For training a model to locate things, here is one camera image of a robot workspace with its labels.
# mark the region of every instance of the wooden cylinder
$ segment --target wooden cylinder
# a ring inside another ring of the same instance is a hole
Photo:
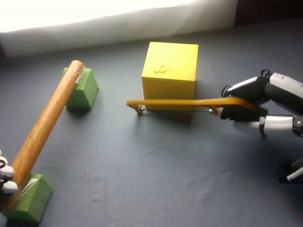
[[[29,174],[70,97],[83,68],[84,65],[80,61],[71,62],[57,89],[17,153],[11,165],[15,169],[15,175],[11,181],[17,184],[19,191],[7,198],[3,208],[8,210],[14,208],[17,198],[25,186]]]

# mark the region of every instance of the robotic hand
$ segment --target robotic hand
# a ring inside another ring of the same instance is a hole
[[[9,181],[9,178],[14,174],[14,169],[11,166],[8,166],[8,161],[2,156],[2,152],[0,150],[0,196],[16,193],[18,191],[16,183]]]
[[[279,73],[262,70],[260,77],[254,77],[234,86],[225,86],[222,97],[245,99],[254,105],[261,105],[273,100],[277,105],[295,115],[264,115],[256,118],[241,119],[231,117],[229,111],[221,108],[219,116],[230,118],[234,127],[241,131],[259,131],[263,140],[268,137],[285,135],[303,137],[303,83]],[[281,164],[278,172],[281,182],[300,182],[303,180],[303,158]]]

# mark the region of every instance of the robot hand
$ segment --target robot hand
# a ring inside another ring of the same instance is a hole
[[[0,196],[16,193],[18,191],[16,183],[9,181],[9,178],[14,174],[14,169],[11,166],[8,166],[8,161],[2,156],[2,152],[0,150]]]

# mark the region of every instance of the yellow cube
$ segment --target yellow cube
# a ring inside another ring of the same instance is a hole
[[[195,99],[198,45],[151,42],[142,73],[144,99]],[[191,110],[177,106],[147,109]]]

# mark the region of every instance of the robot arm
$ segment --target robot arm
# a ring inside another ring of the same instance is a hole
[[[233,125],[238,130],[259,131],[263,140],[267,136],[303,137],[303,83],[279,73],[271,74],[269,70],[263,70],[259,78],[254,77],[232,87],[229,86],[227,91],[222,91],[222,96],[235,96],[255,105],[273,100],[277,105],[295,114],[295,116],[266,115],[259,119],[251,119],[251,121],[237,119]],[[283,169],[288,181],[297,180],[299,176],[303,176],[301,160],[294,163],[288,162]]]

